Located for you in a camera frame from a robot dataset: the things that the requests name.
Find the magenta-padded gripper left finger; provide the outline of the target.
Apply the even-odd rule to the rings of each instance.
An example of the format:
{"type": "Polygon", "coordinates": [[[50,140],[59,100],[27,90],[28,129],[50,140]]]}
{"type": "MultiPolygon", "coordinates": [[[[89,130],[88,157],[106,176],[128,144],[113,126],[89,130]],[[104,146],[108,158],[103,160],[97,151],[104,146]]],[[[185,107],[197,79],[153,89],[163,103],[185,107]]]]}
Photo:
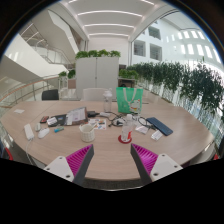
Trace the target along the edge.
{"type": "Polygon", "coordinates": [[[58,156],[44,170],[81,186],[93,155],[94,147],[90,144],[67,157],[58,156]]]}

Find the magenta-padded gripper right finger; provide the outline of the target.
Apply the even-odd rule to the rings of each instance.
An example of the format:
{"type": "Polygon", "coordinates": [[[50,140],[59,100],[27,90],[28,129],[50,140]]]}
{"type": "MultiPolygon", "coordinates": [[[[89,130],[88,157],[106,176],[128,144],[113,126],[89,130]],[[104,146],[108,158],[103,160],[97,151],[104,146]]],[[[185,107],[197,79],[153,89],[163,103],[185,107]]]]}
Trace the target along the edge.
{"type": "Polygon", "coordinates": [[[137,144],[131,144],[130,152],[143,185],[147,185],[182,169],[167,154],[157,155],[137,144]]]}

